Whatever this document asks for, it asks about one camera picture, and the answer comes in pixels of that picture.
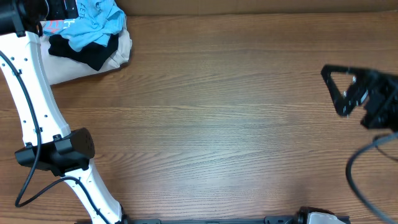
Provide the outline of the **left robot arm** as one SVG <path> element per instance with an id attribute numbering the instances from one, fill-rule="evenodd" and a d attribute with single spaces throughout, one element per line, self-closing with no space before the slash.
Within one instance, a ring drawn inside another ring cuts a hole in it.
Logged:
<path id="1" fill-rule="evenodd" d="M 24 147 L 18 163 L 30 168 L 15 206 L 33 202 L 65 182 L 92 223 L 127 223 L 120 203 L 95 166 L 95 145 L 86 128 L 70 130 L 53 97 L 42 61 L 41 21 L 78 17 L 75 1 L 1 1 L 1 70 L 19 114 Z"/>

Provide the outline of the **light blue t-shirt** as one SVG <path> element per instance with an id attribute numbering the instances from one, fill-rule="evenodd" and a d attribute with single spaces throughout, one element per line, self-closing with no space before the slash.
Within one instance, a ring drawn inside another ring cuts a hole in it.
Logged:
<path id="1" fill-rule="evenodd" d="M 120 33 L 126 15 L 115 0 L 76 0 L 78 17 L 42 23 L 44 34 L 61 35 L 76 52 L 94 42 L 107 46 L 112 35 Z"/>

